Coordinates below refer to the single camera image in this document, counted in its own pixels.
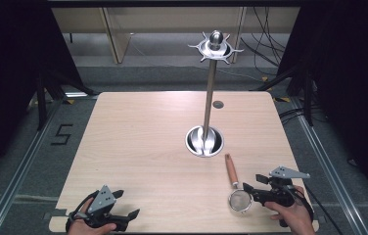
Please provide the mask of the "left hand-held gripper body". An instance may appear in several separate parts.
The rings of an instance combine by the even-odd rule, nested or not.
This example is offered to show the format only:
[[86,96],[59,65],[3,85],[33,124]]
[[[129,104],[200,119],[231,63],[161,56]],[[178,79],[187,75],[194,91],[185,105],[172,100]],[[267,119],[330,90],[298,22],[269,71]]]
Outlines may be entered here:
[[92,228],[99,228],[114,223],[116,225],[115,231],[125,231],[128,222],[121,220],[123,216],[111,214],[116,200],[111,189],[104,185],[86,210],[86,224]]

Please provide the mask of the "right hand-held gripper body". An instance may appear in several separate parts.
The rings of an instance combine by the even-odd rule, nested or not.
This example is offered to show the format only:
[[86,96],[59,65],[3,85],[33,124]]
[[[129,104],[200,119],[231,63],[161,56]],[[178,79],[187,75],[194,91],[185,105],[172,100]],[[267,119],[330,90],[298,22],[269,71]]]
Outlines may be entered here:
[[293,184],[293,178],[309,178],[308,173],[299,172],[285,166],[278,166],[269,172],[269,191],[258,190],[259,196],[253,199],[264,205],[266,202],[275,202],[283,207],[290,207],[294,203],[302,206],[309,206],[304,195],[296,189]]

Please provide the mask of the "wooden handled mesh strainer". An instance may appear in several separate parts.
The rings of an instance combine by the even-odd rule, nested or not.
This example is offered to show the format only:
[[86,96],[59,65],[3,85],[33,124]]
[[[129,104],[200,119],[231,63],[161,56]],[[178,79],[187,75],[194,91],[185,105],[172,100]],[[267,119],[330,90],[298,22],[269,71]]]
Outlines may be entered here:
[[231,186],[234,188],[228,198],[229,206],[235,212],[246,212],[251,207],[253,199],[249,193],[238,188],[239,179],[231,155],[226,154],[224,159]]

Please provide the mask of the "metal utensil rack stand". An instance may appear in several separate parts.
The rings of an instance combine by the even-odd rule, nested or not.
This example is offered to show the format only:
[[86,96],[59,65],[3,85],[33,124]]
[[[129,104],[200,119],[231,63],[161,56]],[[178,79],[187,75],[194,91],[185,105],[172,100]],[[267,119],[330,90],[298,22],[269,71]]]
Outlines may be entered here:
[[204,121],[202,125],[192,127],[185,136],[187,149],[195,156],[209,158],[217,155],[224,146],[221,132],[210,124],[211,109],[213,107],[214,83],[219,61],[229,64],[228,58],[240,50],[233,48],[221,31],[214,30],[209,36],[203,34],[204,39],[191,48],[197,48],[202,55],[201,61],[208,60],[207,94]]

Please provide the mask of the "person's right hand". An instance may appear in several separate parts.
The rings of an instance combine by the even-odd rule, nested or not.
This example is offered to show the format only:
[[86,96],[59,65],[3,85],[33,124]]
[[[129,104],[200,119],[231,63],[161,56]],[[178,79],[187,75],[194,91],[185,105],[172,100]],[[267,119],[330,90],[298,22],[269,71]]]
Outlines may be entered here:
[[316,235],[305,206],[293,204],[290,207],[283,207],[275,202],[266,202],[264,206],[275,211],[276,214],[272,214],[270,218],[273,220],[283,219],[293,235]]

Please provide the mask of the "person's left hand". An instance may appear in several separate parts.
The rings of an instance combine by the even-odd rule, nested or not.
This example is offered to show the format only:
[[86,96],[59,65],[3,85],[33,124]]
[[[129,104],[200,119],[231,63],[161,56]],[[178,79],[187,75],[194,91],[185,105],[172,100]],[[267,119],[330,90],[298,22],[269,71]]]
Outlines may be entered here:
[[92,228],[82,218],[77,216],[69,228],[68,235],[108,235],[115,229],[116,225],[114,223],[109,223],[99,228]]

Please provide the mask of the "black metal stand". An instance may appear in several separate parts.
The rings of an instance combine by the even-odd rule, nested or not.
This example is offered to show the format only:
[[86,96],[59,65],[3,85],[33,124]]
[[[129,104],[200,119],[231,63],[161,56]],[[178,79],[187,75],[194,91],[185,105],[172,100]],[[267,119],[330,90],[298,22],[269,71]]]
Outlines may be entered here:
[[287,88],[287,93],[289,96],[298,96],[301,91],[303,92],[304,117],[308,124],[312,126],[312,78],[309,70],[306,69],[304,66],[293,66],[291,69],[285,70],[284,72],[278,74],[271,81],[265,82],[258,88],[255,88],[254,91],[266,91],[287,78],[291,79]]
[[97,91],[86,87],[80,79],[72,79],[56,70],[42,71],[36,79],[36,95],[39,113],[39,123],[37,127],[38,130],[44,127],[47,120],[45,91],[48,91],[54,100],[61,101],[66,97],[66,94],[62,88],[63,84],[67,84],[73,88],[76,88],[77,90],[84,92],[89,96],[98,95]]

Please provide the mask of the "black curtain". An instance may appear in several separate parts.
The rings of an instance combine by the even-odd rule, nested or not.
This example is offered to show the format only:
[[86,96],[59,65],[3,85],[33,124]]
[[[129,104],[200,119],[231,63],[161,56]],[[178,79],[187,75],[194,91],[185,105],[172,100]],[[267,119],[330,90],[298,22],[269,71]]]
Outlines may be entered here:
[[57,98],[83,87],[47,0],[0,0],[0,157],[38,81]]
[[279,72],[307,48],[319,102],[368,179],[368,0],[308,0]]

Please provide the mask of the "beige wooden furniture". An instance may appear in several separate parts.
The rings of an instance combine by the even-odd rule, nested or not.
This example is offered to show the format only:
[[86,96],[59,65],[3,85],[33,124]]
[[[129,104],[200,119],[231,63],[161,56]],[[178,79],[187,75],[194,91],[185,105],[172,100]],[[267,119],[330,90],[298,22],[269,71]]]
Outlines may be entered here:
[[290,33],[299,14],[298,7],[92,7],[54,8],[63,33],[105,33],[114,61],[123,61],[132,33],[209,33],[215,29],[228,34],[237,47],[244,33]]

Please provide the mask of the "aluminium floor rail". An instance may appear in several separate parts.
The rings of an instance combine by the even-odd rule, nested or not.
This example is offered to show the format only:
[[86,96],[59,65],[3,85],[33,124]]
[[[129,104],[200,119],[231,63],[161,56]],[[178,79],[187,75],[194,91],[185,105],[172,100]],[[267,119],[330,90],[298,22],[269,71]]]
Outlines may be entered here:
[[40,149],[40,146],[44,140],[44,136],[46,135],[50,123],[61,106],[61,101],[53,101],[49,106],[46,107],[46,118],[45,120],[39,124],[39,127],[35,128],[35,135],[32,137],[29,142],[29,146],[27,147],[24,155],[22,156],[21,161],[18,164],[18,167],[14,171],[12,177],[10,178],[6,189],[0,195],[0,227],[3,224],[3,221],[12,206],[13,201],[18,194],[18,191],[25,180],[25,177],[31,167],[37,152]]
[[347,192],[340,176],[335,170],[326,150],[324,149],[320,138],[318,137],[313,126],[308,124],[305,117],[299,118],[299,123],[324,171],[337,200],[345,213],[345,217],[350,224],[355,235],[368,235],[368,227],[363,217],[355,205],[353,199]]

